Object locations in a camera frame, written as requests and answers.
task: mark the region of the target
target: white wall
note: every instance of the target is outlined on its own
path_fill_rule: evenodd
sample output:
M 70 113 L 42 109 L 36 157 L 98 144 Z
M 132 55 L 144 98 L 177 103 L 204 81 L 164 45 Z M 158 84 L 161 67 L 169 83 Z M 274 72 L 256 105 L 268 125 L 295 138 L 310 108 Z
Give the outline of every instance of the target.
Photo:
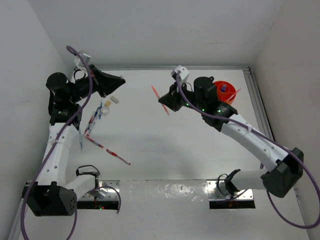
M 25 181 L 33 177 L 46 147 L 46 80 L 67 69 L 27 0 L 0 1 L 0 23 L 0 239 L 4 240 Z
M 320 184 L 320 1 L 287 0 L 256 63 L 256 79 L 275 138 L 298 147 Z M 314 187 L 298 183 L 308 224 L 319 214 Z M 319 239 L 320 227 L 310 231 Z
M 250 65 L 283 0 L 29 0 L 63 59 L 97 65 Z

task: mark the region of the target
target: white table surface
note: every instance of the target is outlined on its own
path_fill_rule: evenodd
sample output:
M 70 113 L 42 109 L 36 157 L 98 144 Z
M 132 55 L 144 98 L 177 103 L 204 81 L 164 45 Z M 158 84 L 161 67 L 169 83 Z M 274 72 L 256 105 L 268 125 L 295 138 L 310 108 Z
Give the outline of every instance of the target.
M 75 176 L 76 168 L 84 164 L 95 165 L 101 171 L 101 178 L 110 180 L 212 179 L 234 169 L 259 167 L 260 162 L 250 152 L 207 125 L 199 113 L 183 107 L 178 112 L 169 109 L 170 116 L 166 114 L 151 85 L 160 96 L 166 94 L 174 82 L 170 70 L 108 73 L 122 75 L 126 83 L 112 94 L 119 103 L 110 105 L 110 115 L 96 122 L 91 137 L 131 162 L 131 166 L 87 140 L 81 152 L 79 140 L 75 139 L 67 176 Z M 214 76 L 215 81 L 229 81 L 236 89 L 241 88 L 232 106 L 258 128 L 241 70 L 191 70 L 189 82 L 193 85 L 194 79 L 201 76 Z M 98 93 L 92 95 L 82 114 L 82 131 L 100 99 Z
M 183 108 L 167 116 L 152 91 L 168 92 L 170 70 L 108 71 L 127 83 L 113 94 L 110 115 L 99 120 L 92 138 L 132 163 L 128 166 L 88 141 L 80 152 L 78 139 L 71 147 L 67 176 L 83 164 L 93 164 L 102 180 L 121 180 L 122 207 L 114 210 L 79 210 L 72 239 L 103 240 L 307 240 L 307 231 L 278 217 L 266 192 L 254 190 L 256 209 L 209 209 L 205 179 L 240 168 L 255 170 L 259 161 L 229 137 L 206 125 L 196 112 Z M 233 106 L 258 128 L 241 70 L 192 70 L 189 82 L 200 76 L 242 88 Z M 100 103 L 96 93 L 83 112 L 84 130 Z M 279 210 L 303 224 L 295 194 L 274 197 Z M 31 240 L 63 240 L 74 217 L 35 217 L 25 222 Z

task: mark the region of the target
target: metal base plate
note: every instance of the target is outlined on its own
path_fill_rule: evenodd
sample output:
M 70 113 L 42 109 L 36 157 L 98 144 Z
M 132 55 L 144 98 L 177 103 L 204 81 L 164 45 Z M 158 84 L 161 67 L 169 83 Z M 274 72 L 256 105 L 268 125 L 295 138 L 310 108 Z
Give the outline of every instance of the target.
M 209 197 L 210 209 L 254 209 L 255 201 L 252 189 L 241 190 L 235 195 L 242 194 L 233 200 L 230 200 L 230 195 L 222 194 L 217 188 L 217 180 L 207 180 L 207 189 Z
M 120 193 L 119 180 L 100 180 L 98 186 L 110 186 Z M 119 198 L 117 193 L 104 187 L 95 193 L 87 193 L 77 202 L 78 209 L 118 210 Z

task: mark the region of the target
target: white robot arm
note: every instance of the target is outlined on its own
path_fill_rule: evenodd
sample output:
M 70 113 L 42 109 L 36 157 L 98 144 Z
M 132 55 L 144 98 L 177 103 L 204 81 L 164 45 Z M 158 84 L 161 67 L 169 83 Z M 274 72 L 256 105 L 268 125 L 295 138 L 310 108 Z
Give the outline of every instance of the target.
M 189 71 L 184 66 L 178 66 L 172 73 L 174 79 L 179 74 L 179 84 L 188 102 L 199 110 L 209 115 L 223 117 L 224 119 L 213 119 L 202 114 L 203 120 L 219 132 L 236 140 L 245 147 L 264 165 L 265 169 L 245 171 L 236 169 L 223 181 L 218 183 L 222 194 L 234 195 L 245 189 L 268 190 L 271 194 L 283 198 L 303 174 L 302 167 L 286 151 L 273 143 L 257 136 L 253 128 L 240 114 L 229 104 L 218 99 L 217 86 L 213 83 L 214 78 L 198 77 L 193 82 L 193 90 L 188 91 L 184 84 L 189 76 Z M 181 107 L 192 108 L 186 102 L 181 93 L 177 91 L 177 83 L 170 86 L 169 92 L 158 100 L 171 110 L 178 111 Z M 230 121 L 235 120 L 246 126 L 240 127 Z M 298 148 L 291 151 L 302 162 L 304 154 Z
M 126 81 L 122 77 L 106 74 L 98 70 L 93 64 L 89 66 L 92 81 L 92 93 L 98 92 L 101 97 L 114 92 Z M 77 104 L 89 94 L 89 77 L 85 76 L 70 82 L 67 77 L 56 72 L 49 76 L 46 82 L 50 90 L 49 99 L 49 139 L 45 156 L 56 142 L 56 147 L 49 155 L 34 185 L 30 188 L 27 204 L 36 216 L 71 216 L 77 209 L 77 201 L 90 190 L 98 186 L 99 172 L 83 172 L 77 174 L 72 182 L 66 182 L 66 168 L 69 151 L 75 135 L 78 134 L 82 113 L 77 115 L 66 126 L 59 139 L 58 133 L 69 122 L 71 117 L 79 112 Z M 29 184 L 23 189 L 25 197 Z

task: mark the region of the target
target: blue pen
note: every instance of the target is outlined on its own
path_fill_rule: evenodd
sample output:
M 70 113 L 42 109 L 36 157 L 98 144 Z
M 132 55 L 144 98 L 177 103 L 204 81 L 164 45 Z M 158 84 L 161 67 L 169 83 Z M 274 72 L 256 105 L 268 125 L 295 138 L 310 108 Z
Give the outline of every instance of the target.
M 99 119 L 101 119 L 101 114 L 102 114 L 101 109 L 102 109 L 102 99 L 100 101 Z
M 95 121 L 95 118 L 96 118 L 96 117 L 97 117 L 97 115 L 98 115 L 99 110 L 100 110 L 100 107 L 98 106 L 98 107 L 97 107 L 97 109 L 95 110 L 95 113 L 94 113 L 93 119 L 92 119 L 92 121 L 91 121 L 91 123 L 90 123 L 90 126 L 89 126 L 89 128 L 88 128 L 88 130 L 87 130 L 87 131 L 89 131 L 89 130 L 90 130 L 90 128 L 92 127 L 92 125 L 93 125 L 93 123 L 94 123 L 94 121 Z

